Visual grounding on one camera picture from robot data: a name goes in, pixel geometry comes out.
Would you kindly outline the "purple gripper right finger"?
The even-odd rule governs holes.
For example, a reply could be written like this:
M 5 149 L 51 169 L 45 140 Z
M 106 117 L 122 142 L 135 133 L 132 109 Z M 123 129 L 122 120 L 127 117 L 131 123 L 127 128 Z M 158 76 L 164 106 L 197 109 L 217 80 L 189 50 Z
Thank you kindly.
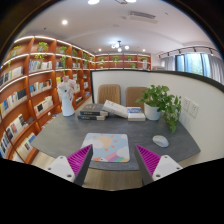
M 182 169 L 170 156 L 159 156 L 140 145 L 136 146 L 135 157 L 140 168 L 143 185 L 148 185 Z

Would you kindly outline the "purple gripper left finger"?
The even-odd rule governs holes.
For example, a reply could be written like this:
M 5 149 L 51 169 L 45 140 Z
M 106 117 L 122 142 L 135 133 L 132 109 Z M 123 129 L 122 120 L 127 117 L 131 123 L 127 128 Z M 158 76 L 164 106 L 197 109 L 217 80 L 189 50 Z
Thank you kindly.
M 68 157 L 57 157 L 46 170 L 78 186 L 82 186 L 92 155 L 93 146 L 88 145 Z

